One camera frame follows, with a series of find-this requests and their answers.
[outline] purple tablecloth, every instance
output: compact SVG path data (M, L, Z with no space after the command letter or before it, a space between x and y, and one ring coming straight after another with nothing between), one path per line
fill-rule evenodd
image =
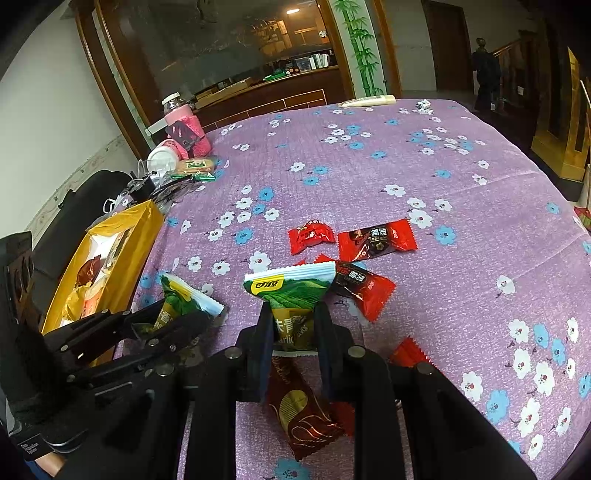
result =
M419 250L366 262L397 285L378 321L330 297L335 322L384 356L412 336L550 479L591 421L591 239L517 147L459 104L432 103L436 116L401 100L264 115L208 134L218 179L172 208L134 300L159 298L160 275L173 271L229 306L202 342L207 355L256 322L261 301L243 289L245 273L338 256L328 244L291 256L289 229L407 217ZM315 359L297 361L313 376ZM352 478L347 437L297 464L266 405L240 404L236 416L238 478Z

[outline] chocolate candy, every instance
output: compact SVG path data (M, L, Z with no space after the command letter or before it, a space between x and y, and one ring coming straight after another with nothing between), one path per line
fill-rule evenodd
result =
M289 358L274 356L267 403L275 411L296 460L336 440L344 432L329 416Z

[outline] doorway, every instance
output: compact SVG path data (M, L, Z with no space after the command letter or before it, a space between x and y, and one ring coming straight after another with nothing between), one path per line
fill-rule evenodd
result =
M464 9L423 1L435 66L437 90L474 91L470 41Z

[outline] white bottle cap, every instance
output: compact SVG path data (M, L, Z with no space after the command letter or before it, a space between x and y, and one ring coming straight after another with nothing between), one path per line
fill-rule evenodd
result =
M162 100L162 105L166 105L167 103L169 103L170 100L174 100L175 98L180 97L181 94L176 92L173 93L172 95L168 95L164 100Z

